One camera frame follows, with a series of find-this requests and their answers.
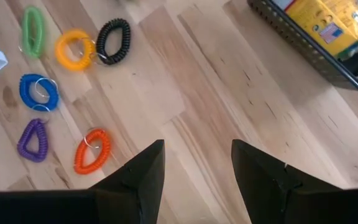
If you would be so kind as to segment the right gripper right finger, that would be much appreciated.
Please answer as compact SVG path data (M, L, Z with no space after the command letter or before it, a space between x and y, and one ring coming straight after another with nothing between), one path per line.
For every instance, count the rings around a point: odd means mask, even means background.
M315 193L339 189L240 139L232 141L231 159L252 224L284 224L287 204L295 190Z

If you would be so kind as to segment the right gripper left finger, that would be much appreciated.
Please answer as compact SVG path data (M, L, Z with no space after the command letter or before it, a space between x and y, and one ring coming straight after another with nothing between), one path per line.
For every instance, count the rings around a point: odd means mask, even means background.
M158 139L94 184L96 224L157 224L165 180L165 143Z

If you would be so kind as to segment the red coil wristband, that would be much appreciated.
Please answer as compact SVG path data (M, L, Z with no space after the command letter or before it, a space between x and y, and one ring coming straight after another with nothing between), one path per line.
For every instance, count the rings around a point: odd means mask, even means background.
M101 142L100 152L96 159L86 165L85 155L87 148L91 147L93 141L99 140ZM112 143L109 133L103 128L96 128L90 131L83 140L79 143L75 158L74 158L74 170L77 174L86 175L90 174L99 168L101 168L107 161L111 153Z

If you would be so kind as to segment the purple coil wristband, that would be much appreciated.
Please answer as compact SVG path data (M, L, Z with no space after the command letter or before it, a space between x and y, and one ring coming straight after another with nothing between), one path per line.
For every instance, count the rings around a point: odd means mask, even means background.
M39 149L37 152L30 151L27 148L33 134L36 134L38 138ZM45 125L41 119L32 119L25 127L17 143L17 151L22 157L32 162L42 162L46 159L48 153L48 136Z

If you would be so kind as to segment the black coil wristband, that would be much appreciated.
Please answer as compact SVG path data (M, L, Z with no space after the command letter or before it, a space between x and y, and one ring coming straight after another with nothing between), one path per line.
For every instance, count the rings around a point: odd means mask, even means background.
M116 30L122 30L121 46L118 51L112 55L106 52L106 42L109 34ZM131 27L130 24L122 18L115 18L105 23L99 31L96 39L96 53L105 65L114 65L122 61L129 53L131 46Z

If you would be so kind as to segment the black mesh basket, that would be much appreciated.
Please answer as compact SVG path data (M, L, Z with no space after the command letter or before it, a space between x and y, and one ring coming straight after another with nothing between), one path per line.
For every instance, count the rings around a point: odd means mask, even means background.
M247 3L328 82L358 91L358 53L343 62L337 60L285 15L272 0L247 0Z

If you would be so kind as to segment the blue coil wristband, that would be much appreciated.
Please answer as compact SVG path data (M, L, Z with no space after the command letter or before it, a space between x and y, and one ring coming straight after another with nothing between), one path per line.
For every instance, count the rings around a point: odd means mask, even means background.
M39 84L48 93L48 101L39 103L35 101L30 93L32 84ZM52 111L57 108L59 102L58 88L49 78L43 77L36 73L25 74L19 82L19 94L24 104L36 111Z

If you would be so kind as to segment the orange-yellow coil wristband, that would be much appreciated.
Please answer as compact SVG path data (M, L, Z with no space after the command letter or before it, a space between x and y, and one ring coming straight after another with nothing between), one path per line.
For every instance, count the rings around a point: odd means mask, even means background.
M78 60L72 60L66 54L66 46L69 43L80 41L83 43L83 56ZM82 29L70 29L64 32L55 42L55 57L57 61L71 71L83 71L92 63L92 58L96 53L95 43L90 36Z

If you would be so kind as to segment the green coil wristband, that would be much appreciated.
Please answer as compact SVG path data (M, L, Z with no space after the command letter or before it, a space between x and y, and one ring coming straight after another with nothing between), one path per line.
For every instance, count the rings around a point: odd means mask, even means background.
M45 22L39 8L27 6L22 18L22 50L32 58L40 58L45 47Z

